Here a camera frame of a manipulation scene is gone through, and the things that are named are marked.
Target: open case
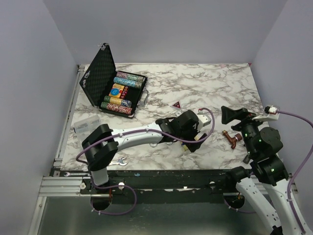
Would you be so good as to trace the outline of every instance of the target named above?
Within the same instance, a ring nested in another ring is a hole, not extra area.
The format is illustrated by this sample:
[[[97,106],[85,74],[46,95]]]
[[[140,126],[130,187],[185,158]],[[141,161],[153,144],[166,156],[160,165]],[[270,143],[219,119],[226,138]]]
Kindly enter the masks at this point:
[[[141,104],[140,99],[144,91],[147,92],[147,96],[143,102],[146,103],[149,92],[146,90],[145,86],[148,78],[141,74],[134,74],[130,72],[124,72],[128,74],[138,75],[144,78],[140,89],[128,87],[127,94],[125,96],[125,100],[129,100],[132,102],[131,114],[123,114],[111,110],[107,110],[101,108],[101,103],[104,101],[104,97],[109,95],[112,86],[114,84],[114,78],[116,77],[118,71],[116,71],[115,63],[112,57],[110,45],[107,43],[103,43],[101,45],[96,57],[93,59],[89,68],[85,72],[83,78],[80,80],[79,84],[88,97],[92,106],[99,108],[102,112],[115,114],[122,117],[133,118],[138,105]]]

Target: marble table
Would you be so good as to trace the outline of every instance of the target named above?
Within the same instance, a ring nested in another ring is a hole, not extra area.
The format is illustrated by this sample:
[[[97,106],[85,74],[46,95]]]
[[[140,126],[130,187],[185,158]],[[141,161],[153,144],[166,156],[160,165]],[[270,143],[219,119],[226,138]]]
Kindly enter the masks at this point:
[[[127,157],[126,166],[109,166],[108,169],[125,170],[170,170],[170,169],[230,169],[236,166],[250,168],[242,162],[246,149],[241,141],[235,150],[230,148],[222,130],[235,134],[228,125],[221,124],[221,106],[233,109],[245,107],[254,113],[262,113],[263,107],[248,64],[116,64],[118,70],[147,76],[147,90],[150,92],[146,106],[140,107],[133,119],[110,115],[92,107],[80,88],[71,128],[63,155],[61,170],[86,170],[87,167],[75,161],[82,150],[73,131],[73,123],[98,115],[110,128],[124,129],[140,127],[157,118],[175,116],[170,107],[180,101],[182,110],[196,111],[207,107],[215,115],[213,134],[194,153],[185,153],[179,142],[165,143],[151,147],[149,144],[118,152],[114,159]],[[209,132],[211,125],[203,128]]]

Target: red triangle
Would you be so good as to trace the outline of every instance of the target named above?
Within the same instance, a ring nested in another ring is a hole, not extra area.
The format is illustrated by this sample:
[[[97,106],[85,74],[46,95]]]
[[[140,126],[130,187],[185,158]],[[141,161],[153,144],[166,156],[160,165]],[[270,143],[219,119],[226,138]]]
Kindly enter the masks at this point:
[[[171,107],[173,108],[177,108],[177,109],[181,109],[181,105],[180,105],[180,102],[177,101],[175,104],[173,104]]]

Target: wrench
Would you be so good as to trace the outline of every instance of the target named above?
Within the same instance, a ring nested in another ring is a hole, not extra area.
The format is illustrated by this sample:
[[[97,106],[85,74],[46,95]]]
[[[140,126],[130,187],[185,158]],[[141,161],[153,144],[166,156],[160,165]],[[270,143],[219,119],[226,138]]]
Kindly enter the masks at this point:
[[[123,158],[120,158],[120,159],[117,159],[115,161],[111,161],[109,165],[122,165],[122,166],[125,166],[127,165],[127,163],[124,162],[124,160],[126,159],[126,157],[123,157]],[[81,175],[85,175],[85,176],[90,176],[89,173],[75,173],[75,172],[64,172],[64,176],[65,177],[68,177],[68,176],[81,176]]]

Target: brown pipe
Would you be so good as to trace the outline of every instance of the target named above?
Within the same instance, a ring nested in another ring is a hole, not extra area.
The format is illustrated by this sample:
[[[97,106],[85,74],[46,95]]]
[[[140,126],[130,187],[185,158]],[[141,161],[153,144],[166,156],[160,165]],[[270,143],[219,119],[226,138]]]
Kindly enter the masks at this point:
[[[236,148],[236,142],[241,141],[243,139],[243,137],[239,133],[236,134],[233,138],[230,137],[228,132],[225,130],[222,131],[222,134],[228,139],[232,149]]]

